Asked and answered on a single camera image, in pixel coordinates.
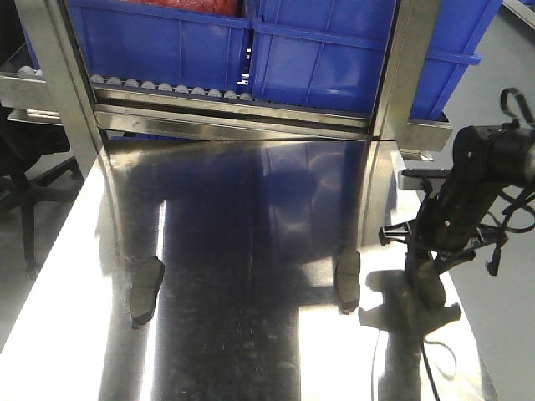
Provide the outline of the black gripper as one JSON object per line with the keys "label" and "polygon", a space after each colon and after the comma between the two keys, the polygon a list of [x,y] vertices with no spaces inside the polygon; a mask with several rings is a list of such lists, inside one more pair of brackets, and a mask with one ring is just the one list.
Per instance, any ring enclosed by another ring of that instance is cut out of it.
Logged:
{"label": "black gripper", "polygon": [[468,126],[455,137],[450,170],[403,170],[419,180],[425,199],[415,219],[379,231],[382,245],[407,245],[405,279],[434,261],[439,276],[472,261],[476,249],[494,245],[489,267],[499,266],[517,210],[533,213],[534,132],[518,124]]}

